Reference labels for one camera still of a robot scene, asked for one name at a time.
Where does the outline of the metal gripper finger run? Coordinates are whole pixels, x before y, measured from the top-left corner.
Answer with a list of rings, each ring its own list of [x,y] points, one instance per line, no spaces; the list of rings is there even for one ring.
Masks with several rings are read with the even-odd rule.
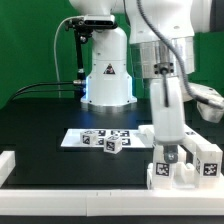
[[[178,162],[178,146],[167,145],[163,150],[164,161],[168,164],[174,164]]]

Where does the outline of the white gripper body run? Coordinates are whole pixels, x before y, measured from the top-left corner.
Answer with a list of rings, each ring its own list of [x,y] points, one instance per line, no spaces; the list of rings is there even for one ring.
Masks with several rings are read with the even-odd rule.
[[[168,78],[167,89],[162,79],[153,79],[150,84],[151,112],[156,143],[159,145],[180,144],[184,137],[185,116],[179,79]]]

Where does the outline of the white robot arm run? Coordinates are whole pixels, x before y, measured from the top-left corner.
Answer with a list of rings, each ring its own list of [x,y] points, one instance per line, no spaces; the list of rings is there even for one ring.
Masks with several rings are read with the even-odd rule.
[[[113,30],[103,23],[119,11],[130,24],[134,75],[146,80],[151,96],[154,138],[164,160],[175,163],[177,146],[184,140],[183,102],[193,99],[208,121],[224,111],[224,98],[194,88],[188,75],[194,71],[193,37],[207,28],[210,0],[69,0],[93,29],[93,69],[87,77],[84,105],[94,108],[126,104],[129,83],[109,72],[121,70],[111,43]]]

